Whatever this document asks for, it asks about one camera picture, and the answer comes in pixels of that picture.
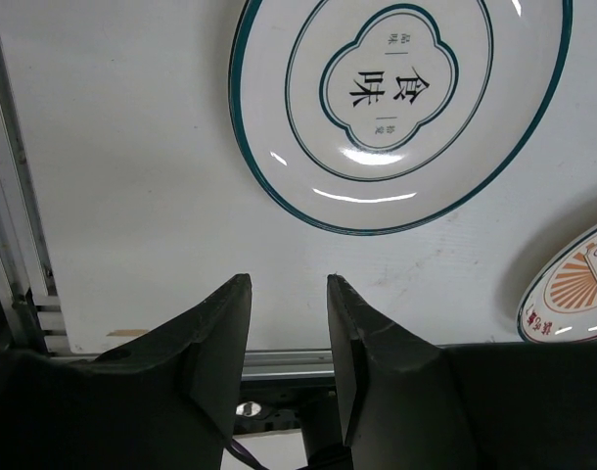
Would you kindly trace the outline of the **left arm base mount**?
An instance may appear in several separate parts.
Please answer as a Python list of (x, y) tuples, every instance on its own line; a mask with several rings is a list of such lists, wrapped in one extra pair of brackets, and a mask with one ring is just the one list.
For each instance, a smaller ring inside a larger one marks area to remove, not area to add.
[(273, 378), (244, 381), (236, 409), (234, 437), (226, 450), (250, 469), (261, 462), (240, 437), (300, 431), (307, 469), (351, 469), (350, 449), (343, 444), (335, 379)]

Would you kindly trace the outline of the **green quatrefoil plate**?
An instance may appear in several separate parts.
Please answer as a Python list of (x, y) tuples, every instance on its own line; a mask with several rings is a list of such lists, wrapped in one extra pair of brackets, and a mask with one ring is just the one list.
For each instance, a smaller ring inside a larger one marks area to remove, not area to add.
[(234, 135), (284, 211), (351, 236), (465, 204), (522, 151), (568, 55), (570, 1), (249, 1)]

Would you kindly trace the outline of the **orange sunburst plate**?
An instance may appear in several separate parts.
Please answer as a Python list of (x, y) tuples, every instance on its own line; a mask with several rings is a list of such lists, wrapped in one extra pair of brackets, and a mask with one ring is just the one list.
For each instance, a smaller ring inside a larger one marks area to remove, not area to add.
[(597, 341), (597, 225), (571, 241), (531, 281), (516, 326), (528, 343)]

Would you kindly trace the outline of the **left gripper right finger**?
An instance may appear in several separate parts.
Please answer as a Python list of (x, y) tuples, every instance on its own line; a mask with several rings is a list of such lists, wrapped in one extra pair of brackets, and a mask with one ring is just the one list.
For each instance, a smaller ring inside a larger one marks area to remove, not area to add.
[(327, 311), (357, 469), (597, 469), (597, 343), (441, 348), (339, 275)]

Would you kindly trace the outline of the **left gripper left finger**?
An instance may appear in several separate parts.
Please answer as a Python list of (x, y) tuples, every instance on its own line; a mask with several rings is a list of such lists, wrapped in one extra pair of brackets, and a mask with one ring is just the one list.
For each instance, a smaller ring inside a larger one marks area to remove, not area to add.
[(200, 304), (92, 360), (0, 351), (0, 469), (216, 469), (250, 328), (238, 274)]

